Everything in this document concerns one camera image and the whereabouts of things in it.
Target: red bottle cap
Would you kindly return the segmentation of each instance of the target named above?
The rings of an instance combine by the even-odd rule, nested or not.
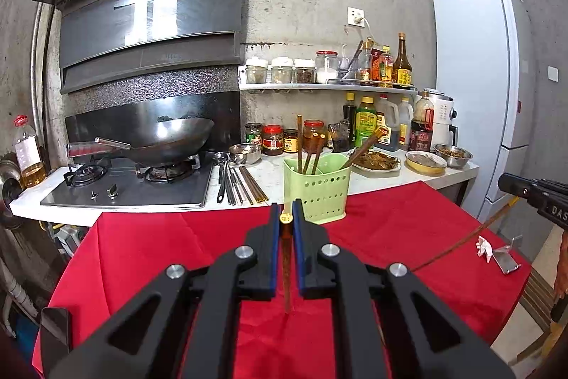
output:
[[[282,126],[278,124],[269,124],[268,126],[264,126],[264,132],[267,134],[277,134],[278,132],[282,132]]]
[[[323,127],[323,121],[319,120],[319,119],[306,119],[304,121],[304,126],[306,127]]]
[[[19,115],[16,116],[16,119],[13,120],[13,124],[16,127],[20,127],[23,126],[24,124],[26,124],[28,122],[28,117],[26,115]]]

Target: utensil holder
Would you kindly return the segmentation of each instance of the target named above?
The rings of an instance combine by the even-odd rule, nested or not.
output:
[[[341,153],[322,155],[315,175],[297,172],[297,158],[284,159],[284,210],[291,212],[296,198],[302,200],[304,217],[324,224],[345,217],[345,203],[351,177],[351,167],[341,169],[348,157]],[[313,161],[307,172],[312,172]]]

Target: stainless steel bowl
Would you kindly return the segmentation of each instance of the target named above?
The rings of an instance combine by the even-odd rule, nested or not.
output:
[[[260,159],[261,149],[257,144],[238,144],[229,147],[229,158],[237,164],[254,164]]]
[[[442,153],[440,149],[449,150],[450,152],[460,156],[446,155],[445,153]],[[453,167],[454,169],[463,169],[468,161],[473,158],[473,155],[470,152],[455,145],[434,145],[434,153],[441,158],[444,158],[448,163],[448,167]]]

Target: white jar lid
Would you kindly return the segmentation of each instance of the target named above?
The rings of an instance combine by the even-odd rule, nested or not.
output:
[[[315,60],[304,60],[303,58],[294,58],[294,66],[296,68],[316,68]]]
[[[271,63],[272,66],[294,66],[294,60],[287,56],[277,56]]]
[[[251,56],[246,60],[247,66],[259,66],[260,68],[268,68],[268,60],[263,60],[257,56]]]

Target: person's hand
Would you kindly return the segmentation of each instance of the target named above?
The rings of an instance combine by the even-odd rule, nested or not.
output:
[[[556,268],[555,295],[563,298],[568,294],[568,232],[562,234],[560,259]]]

